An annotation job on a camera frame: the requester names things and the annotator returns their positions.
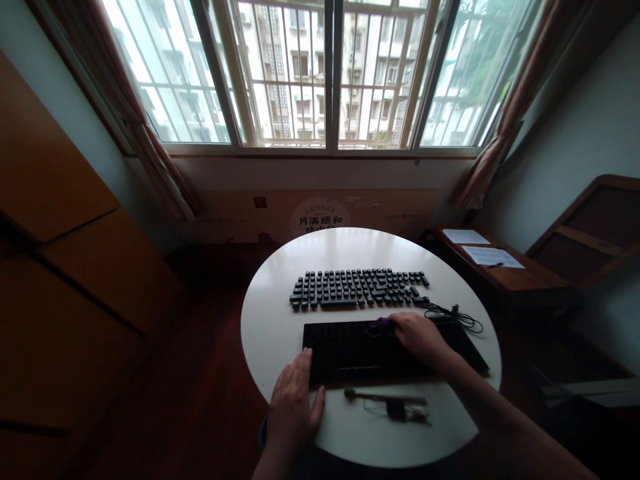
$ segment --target hand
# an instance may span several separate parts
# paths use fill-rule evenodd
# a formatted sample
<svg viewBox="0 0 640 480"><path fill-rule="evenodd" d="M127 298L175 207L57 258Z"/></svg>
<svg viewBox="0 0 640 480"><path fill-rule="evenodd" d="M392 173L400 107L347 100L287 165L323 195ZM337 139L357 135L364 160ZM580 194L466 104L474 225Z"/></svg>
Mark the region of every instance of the hand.
<svg viewBox="0 0 640 480"><path fill-rule="evenodd" d="M320 387L309 408L311 349L298 353L280 374L269 406L265 453L277 452L284 462L295 462L312 442L325 409L325 388Z"/></svg>
<svg viewBox="0 0 640 480"><path fill-rule="evenodd" d="M442 361L453 353L428 318L414 312L400 312L391 314L389 320L395 323L395 336L400 343L434 370L439 370Z"/></svg>

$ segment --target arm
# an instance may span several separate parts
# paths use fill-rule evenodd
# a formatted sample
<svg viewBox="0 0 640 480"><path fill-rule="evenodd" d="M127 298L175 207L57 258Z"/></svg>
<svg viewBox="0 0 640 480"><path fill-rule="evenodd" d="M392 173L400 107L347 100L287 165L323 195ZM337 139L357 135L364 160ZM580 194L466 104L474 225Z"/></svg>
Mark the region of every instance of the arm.
<svg viewBox="0 0 640 480"><path fill-rule="evenodd" d="M310 349L285 366L273 388L267 422L267 444L253 472L253 480L280 480L291 475L299 456L312 442L325 409L320 387L309 407Z"/></svg>
<svg viewBox="0 0 640 480"><path fill-rule="evenodd" d="M500 395L440 336L431 320L416 313L394 313L395 334L416 358L448 382L478 429L495 446L518 478L594 479L578 459Z"/></svg>

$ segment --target left hand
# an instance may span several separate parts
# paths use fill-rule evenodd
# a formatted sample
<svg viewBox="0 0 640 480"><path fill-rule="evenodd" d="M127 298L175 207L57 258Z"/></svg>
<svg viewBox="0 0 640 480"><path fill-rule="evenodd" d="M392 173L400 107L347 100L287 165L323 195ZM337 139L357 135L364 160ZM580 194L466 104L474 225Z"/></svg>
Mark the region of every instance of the left hand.
<svg viewBox="0 0 640 480"><path fill-rule="evenodd" d="M277 452L295 462L312 442L325 409L325 388L320 387L309 407L309 375L312 352L305 348L280 374L269 406L265 453Z"/></svg>

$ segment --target keyboard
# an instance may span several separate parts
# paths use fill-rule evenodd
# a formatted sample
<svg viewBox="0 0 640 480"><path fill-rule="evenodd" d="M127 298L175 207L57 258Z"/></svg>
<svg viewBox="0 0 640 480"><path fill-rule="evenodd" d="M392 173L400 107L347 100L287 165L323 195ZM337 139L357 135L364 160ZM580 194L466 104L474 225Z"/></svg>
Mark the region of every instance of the keyboard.
<svg viewBox="0 0 640 480"><path fill-rule="evenodd" d="M307 271L298 277L289 302L294 310L364 308L367 305L422 306L429 298L425 273L386 269Z"/></svg>
<svg viewBox="0 0 640 480"><path fill-rule="evenodd" d="M489 366L457 320L450 317L432 320L449 346L474 370L482 375L489 371ZM434 377L430 368L405 350L393 334L393 328L380 334L375 321L307 323L303 347L313 349L312 385Z"/></svg>

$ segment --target table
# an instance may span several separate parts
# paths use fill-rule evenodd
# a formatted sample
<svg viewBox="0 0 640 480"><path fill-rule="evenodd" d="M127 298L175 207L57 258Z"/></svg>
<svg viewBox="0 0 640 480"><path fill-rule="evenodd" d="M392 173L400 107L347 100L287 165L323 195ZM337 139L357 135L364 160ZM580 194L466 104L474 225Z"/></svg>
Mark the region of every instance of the table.
<svg viewBox="0 0 640 480"><path fill-rule="evenodd" d="M289 296L297 278L308 270L392 268L424 271L430 288L421 295L444 307L458 303L461 311L484 325L472 342L490 368L487 381L500 386L502 362L493 324L466 282L445 262L406 239L376 230L338 228L309 233L292 240L260 267L245 296L241 336L251 376L267 402L282 371L302 349L305 323L373 320L394 311L417 307L366 305L354 310L294 311ZM327 390L325 413L316 445L343 459L374 467L414 467L440 460L462 448L477 428L453 390L444 382L421 382L358 388L390 395L424 396L433 426L396 423L350 403L342 389Z"/></svg>
<svg viewBox="0 0 640 480"><path fill-rule="evenodd" d="M431 251L444 258L450 266L460 272L472 285L489 286L500 298L500 304L512 319L552 317L556 321L568 321L583 303L583 298L568 281L544 268L526 255L508 244L498 240L486 231L475 226L450 227L452 229L474 230L490 244L464 245L491 247L505 250L518 260L523 269L489 268L478 265L464 250L463 244L452 242L439 227L433 231L434 241L426 243Z"/></svg>

